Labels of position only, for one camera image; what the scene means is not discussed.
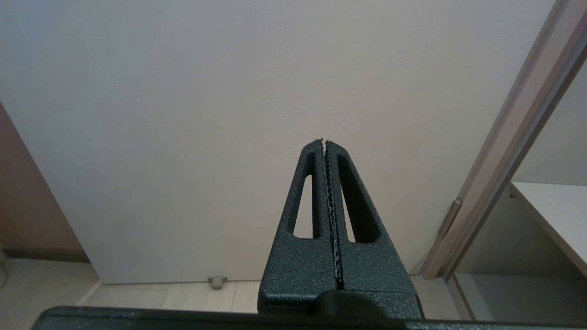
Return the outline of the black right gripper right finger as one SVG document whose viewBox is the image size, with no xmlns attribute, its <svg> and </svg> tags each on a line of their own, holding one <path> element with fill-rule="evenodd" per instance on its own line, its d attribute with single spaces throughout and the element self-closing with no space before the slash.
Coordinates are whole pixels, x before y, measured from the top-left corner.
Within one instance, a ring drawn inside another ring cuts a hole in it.
<svg viewBox="0 0 587 330">
<path fill-rule="evenodd" d="M 326 314 L 421 319 L 420 300 L 349 153 L 326 142 L 335 289 Z"/>
</svg>

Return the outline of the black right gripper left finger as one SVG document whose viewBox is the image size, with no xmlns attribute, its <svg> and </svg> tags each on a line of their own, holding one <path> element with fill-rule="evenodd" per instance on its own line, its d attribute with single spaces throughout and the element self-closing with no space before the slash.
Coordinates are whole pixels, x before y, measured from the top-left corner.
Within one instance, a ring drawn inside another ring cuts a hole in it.
<svg viewBox="0 0 587 330">
<path fill-rule="evenodd" d="M 311 179 L 312 236 L 294 234 L 306 178 Z M 300 152 L 258 292 L 260 314 L 311 314 L 321 294 L 342 284 L 338 226 L 320 139 Z"/>
</svg>

